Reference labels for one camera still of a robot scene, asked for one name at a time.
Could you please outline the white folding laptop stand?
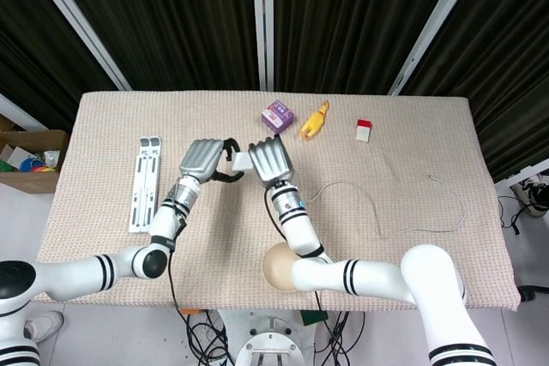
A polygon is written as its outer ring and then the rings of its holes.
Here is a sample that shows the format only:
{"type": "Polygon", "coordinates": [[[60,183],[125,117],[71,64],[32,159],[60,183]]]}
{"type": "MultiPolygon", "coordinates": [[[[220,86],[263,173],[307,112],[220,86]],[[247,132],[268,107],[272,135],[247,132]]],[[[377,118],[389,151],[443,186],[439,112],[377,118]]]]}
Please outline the white folding laptop stand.
{"type": "Polygon", "coordinates": [[[160,180],[161,139],[141,137],[132,185],[129,233],[148,232],[156,211],[160,180]]]}

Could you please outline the brown cardboard box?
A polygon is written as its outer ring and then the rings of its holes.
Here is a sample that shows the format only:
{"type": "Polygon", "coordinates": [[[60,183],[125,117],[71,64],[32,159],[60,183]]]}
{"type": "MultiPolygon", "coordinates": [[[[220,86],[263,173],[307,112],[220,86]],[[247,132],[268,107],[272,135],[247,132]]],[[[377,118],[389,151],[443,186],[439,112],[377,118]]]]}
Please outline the brown cardboard box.
{"type": "Polygon", "coordinates": [[[28,194],[53,194],[69,145],[59,129],[0,130],[0,183],[28,194]]]}

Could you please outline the yellow rubber chicken toy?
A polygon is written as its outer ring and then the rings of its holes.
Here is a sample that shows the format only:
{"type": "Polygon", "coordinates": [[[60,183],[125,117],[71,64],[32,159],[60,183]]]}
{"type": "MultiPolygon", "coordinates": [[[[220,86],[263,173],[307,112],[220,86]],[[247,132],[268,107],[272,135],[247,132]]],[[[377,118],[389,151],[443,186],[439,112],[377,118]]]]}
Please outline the yellow rubber chicken toy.
{"type": "Polygon", "coordinates": [[[329,110],[329,102],[324,100],[320,108],[312,113],[299,130],[299,137],[305,141],[312,139],[323,127],[329,110]]]}

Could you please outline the dark pleated curtain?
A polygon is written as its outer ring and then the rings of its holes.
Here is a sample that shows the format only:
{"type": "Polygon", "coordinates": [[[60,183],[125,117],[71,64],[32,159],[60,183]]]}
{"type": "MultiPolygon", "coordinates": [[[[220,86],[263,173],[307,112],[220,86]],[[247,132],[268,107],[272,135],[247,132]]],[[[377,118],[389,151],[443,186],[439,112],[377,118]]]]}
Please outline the dark pleated curtain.
{"type": "MultiPolygon", "coordinates": [[[[254,0],[74,0],[134,90],[260,87],[254,0]]],[[[274,89],[389,92],[439,0],[266,0],[274,89]]],[[[53,0],[0,0],[0,96],[71,130],[116,87],[53,0]]],[[[549,159],[549,0],[457,0],[405,96],[469,102],[496,180],[549,159]]]]}

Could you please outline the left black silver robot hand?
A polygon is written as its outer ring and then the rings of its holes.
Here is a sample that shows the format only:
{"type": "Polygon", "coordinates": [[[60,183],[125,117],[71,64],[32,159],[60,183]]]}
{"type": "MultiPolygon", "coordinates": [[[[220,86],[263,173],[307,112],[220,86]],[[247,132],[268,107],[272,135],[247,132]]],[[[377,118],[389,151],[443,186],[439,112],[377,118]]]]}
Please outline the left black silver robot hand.
{"type": "Polygon", "coordinates": [[[231,161],[232,154],[239,151],[239,144],[233,138],[194,140],[180,163],[180,175],[193,177],[200,184],[209,181],[235,183],[244,176],[242,171],[227,175],[217,171],[217,166],[223,153],[226,153],[226,160],[231,161]]]}

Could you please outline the beige waffle tablecloth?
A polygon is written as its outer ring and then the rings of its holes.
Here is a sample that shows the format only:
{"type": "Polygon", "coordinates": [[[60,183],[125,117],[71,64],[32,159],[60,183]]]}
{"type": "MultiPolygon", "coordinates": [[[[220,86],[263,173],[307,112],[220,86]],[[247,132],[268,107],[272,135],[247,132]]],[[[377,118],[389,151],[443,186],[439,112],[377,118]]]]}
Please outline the beige waffle tablecloth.
{"type": "MultiPolygon", "coordinates": [[[[242,148],[268,129],[261,111],[282,101],[304,119],[316,94],[253,91],[94,92],[82,96],[38,253],[72,261],[148,243],[128,231],[139,140],[161,139],[165,194],[196,139],[232,137],[242,148]]],[[[296,127],[281,138],[299,191],[334,261],[397,263],[413,246],[436,244],[458,267],[472,308],[514,310],[520,298],[500,227],[498,199],[464,98],[331,95],[321,131],[296,127]],[[370,120],[368,143],[356,140],[370,120]]],[[[89,303],[187,308],[394,310],[399,303],[324,292],[281,293],[262,276],[266,251],[280,241],[253,174],[206,183],[173,256],[172,274],[122,279],[89,303]]]]}

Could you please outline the beige bowl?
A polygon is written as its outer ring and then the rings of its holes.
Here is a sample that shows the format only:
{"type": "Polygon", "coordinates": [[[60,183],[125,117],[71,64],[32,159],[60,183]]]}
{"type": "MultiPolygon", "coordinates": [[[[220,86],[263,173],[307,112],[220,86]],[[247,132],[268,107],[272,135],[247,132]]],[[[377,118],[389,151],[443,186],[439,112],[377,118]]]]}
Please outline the beige bowl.
{"type": "Polygon", "coordinates": [[[292,281],[293,264],[300,260],[286,242],[277,243],[267,250],[262,259],[262,276],[277,291],[296,291],[292,281]]]}

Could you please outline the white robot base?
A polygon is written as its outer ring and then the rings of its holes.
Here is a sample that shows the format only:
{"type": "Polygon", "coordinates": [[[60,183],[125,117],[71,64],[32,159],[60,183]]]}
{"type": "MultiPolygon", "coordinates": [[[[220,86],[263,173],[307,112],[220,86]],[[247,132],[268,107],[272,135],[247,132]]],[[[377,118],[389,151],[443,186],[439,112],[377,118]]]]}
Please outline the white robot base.
{"type": "Polygon", "coordinates": [[[319,310],[220,309],[229,366],[314,366],[319,310]]]}

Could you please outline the black white sneaker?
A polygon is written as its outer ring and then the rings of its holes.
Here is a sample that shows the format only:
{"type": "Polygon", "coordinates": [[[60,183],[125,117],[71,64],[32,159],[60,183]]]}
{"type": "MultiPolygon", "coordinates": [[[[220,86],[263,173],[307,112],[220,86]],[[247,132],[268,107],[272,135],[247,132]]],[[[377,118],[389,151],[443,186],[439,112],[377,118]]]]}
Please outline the black white sneaker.
{"type": "Polygon", "coordinates": [[[541,218],[549,212],[549,181],[541,174],[512,185],[516,198],[533,218],[541,218]]]}

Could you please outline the purple cardboard box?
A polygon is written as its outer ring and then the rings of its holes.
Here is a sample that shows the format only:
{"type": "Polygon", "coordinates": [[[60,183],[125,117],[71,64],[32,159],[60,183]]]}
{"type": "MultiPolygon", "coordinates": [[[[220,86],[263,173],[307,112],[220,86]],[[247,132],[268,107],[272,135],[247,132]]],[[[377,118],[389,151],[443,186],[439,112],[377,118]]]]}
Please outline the purple cardboard box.
{"type": "Polygon", "coordinates": [[[262,111],[261,120],[270,130],[279,134],[293,124],[294,113],[277,99],[262,111]]]}

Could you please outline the white metal frame post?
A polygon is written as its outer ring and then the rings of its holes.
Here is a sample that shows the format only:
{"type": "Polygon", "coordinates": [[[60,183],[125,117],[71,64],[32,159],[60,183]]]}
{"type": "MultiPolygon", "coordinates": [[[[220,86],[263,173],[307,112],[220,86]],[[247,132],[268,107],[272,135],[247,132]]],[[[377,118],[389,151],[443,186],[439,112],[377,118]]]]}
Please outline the white metal frame post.
{"type": "Polygon", "coordinates": [[[267,87],[275,90],[275,0],[264,0],[267,87]]]}
{"type": "Polygon", "coordinates": [[[421,60],[431,46],[432,41],[438,35],[443,24],[459,0],[437,0],[425,25],[422,27],[418,38],[415,40],[411,51],[408,53],[404,64],[401,66],[396,78],[389,88],[389,96],[398,96],[407,85],[412,74],[419,67],[421,60]]]}
{"type": "Polygon", "coordinates": [[[264,7],[263,0],[254,0],[254,16],[256,27],[256,54],[258,64],[259,86],[262,91],[267,90],[267,70],[265,57],[265,34],[264,34],[264,7]]]}
{"type": "Polygon", "coordinates": [[[106,49],[100,36],[82,13],[75,0],[52,0],[65,20],[69,23],[82,43],[94,57],[98,65],[104,70],[117,90],[129,91],[133,87],[118,67],[109,51],[106,49]]]}

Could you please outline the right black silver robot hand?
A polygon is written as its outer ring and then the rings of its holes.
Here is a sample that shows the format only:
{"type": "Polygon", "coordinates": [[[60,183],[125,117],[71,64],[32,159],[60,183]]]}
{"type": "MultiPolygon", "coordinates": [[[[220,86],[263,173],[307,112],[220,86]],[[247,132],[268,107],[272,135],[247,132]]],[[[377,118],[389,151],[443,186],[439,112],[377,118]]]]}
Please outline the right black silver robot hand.
{"type": "Polygon", "coordinates": [[[290,181],[293,178],[293,163],[278,134],[251,143],[248,154],[257,179],[264,188],[273,182],[290,181]]]}

